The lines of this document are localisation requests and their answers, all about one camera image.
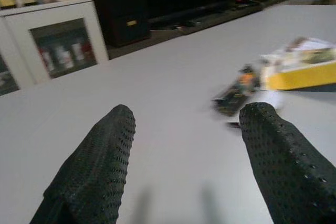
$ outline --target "black tv stand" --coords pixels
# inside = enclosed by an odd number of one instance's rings
[[[152,30],[151,31],[151,38],[142,40],[139,42],[136,42],[134,44],[130,44],[124,47],[112,47],[108,46],[108,53],[109,53],[109,58],[117,58],[119,56],[123,56],[132,52],[135,52],[137,50],[150,47],[162,42],[165,42],[170,39],[174,39],[177,37],[181,37],[183,35],[188,35],[212,26],[216,26],[243,16],[247,16],[252,13],[256,13],[260,10],[263,10],[266,7],[273,6],[280,4],[282,2],[285,2],[288,0],[268,0],[265,2],[261,3],[261,6],[252,6],[248,7],[245,9],[238,9],[238,10],[232,10],[232,9],[227,9],[225,12],[216,12],[212,14],[205,15],[203,17],[197,18],[198,21],[201,21],[201,23],[197,24],[196,26],[191,26],[191,27],[186,27],[183,26],[181,29],[178,29],[177,26],[173,28],[172,24],[171,26],[168,26],[166,29],[157,29],[157,30]]]
[[[196,9],[194,12],[180,16],[164,17],[164,21],[151,24],[152,30],[180,30],[182,34],[190,34],[209,28],[235,18],[240,18],[263,9],[261,2],[251,0],[231,0],[207,9]]]

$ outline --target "glass pane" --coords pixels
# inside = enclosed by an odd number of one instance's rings
[[[12,74],[0,55],[0,95],[8,94],[18,89]]]
[[[57,78],[96,63],[83,19],[30,30],[51,78]]]

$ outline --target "white tabletop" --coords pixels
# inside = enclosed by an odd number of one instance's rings
[[[64,160],[120,103],[137,127],[117,224],[136,223],[137,211],[146,224],[209,223],[205,205],[219,223],[272,223],[242,137],[211,99],[244,64],[298,36],[336,41],[335,13],[271,8],[0,97],[1,223],[31,220]],[[336,164],[336,93],[286,92],[281,116]]]

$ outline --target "cabinet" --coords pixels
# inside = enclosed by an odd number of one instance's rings
[[[8,94],[18,89],[12,73],[0,55],[0,95]]]
[[[11,44],[0,43],[0,51],[19,88],[108,61],[93,0],[3,10],[0,17],[1,39]]]

